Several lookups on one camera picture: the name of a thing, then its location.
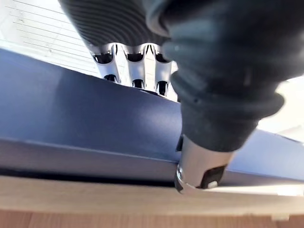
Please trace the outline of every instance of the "plywood edge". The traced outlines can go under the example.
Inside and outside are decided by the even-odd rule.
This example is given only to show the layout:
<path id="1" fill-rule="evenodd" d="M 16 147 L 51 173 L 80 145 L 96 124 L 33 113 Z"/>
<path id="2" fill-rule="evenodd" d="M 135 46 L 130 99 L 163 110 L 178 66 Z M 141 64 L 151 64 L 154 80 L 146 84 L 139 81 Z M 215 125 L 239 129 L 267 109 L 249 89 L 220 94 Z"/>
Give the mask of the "plywood edge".
<path id="1" fill-rule="evenodd" d="M 304 198 L 0 176 L 0 209 L 49 213 L 149 215 L 303 214 Z"/>

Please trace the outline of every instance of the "wooden board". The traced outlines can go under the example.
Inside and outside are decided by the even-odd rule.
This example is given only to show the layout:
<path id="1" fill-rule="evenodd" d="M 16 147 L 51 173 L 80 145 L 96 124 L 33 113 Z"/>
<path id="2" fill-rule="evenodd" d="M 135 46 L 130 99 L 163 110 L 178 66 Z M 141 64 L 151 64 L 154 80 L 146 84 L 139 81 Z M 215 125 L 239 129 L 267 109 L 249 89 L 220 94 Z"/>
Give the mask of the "wooden board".
<path id="1" fill-rule="evenodd" d="M 0 211 L 1 228 L 302 228 L 304 216 L 75 215 Z"/>
<path id="2" fill-rule="evenodd" d="M 148 215 L 303 214 L 304 198 L 173 188 L 80 183 L 0 176 L 0 209 L 57 213 Z"/>

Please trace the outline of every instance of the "wooden surface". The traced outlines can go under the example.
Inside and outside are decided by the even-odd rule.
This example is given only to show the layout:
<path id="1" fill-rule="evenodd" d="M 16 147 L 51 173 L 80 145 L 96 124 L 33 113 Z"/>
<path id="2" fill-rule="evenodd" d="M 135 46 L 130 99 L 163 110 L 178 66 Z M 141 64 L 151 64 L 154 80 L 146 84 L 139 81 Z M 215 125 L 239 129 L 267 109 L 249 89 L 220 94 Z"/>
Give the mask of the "wooden surface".
<path id="1" fill-rule="evenodd" d="M 1 228 L 303 228 L 304 216 L 271 217 L 71 215 L 0 211 Z"/>
<path id="2" fill-rule="evenodd" d="M 173 188 L 80 183 L 0 176 L 0 209 L 80 214 L 281 215 L 304 214 L 304 198 Z"/>

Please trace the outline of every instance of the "black rubber grip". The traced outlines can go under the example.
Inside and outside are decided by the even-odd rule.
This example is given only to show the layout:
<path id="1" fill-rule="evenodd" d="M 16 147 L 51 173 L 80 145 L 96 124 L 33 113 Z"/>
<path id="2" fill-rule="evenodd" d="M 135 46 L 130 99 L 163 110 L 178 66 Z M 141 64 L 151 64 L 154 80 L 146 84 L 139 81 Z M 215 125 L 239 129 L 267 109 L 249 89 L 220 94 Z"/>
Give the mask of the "black rubber grip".
<path id="1" fill-rule="evenodd" d="M 240 148 L 283 105 L 279 82 L 304 72 L 304 1 L 143 2 L 150 28 L 171 37 L 162 49 L 179 67 L 183 133 L 199 146 Z"/>
<path id="2" fill-rule="evenodd" d="M 109 43 L 162 45 L 167 38 L 146 26 L 144 10 L 131 0 L 60 0 L 80 36 L 93 52 Z"/>

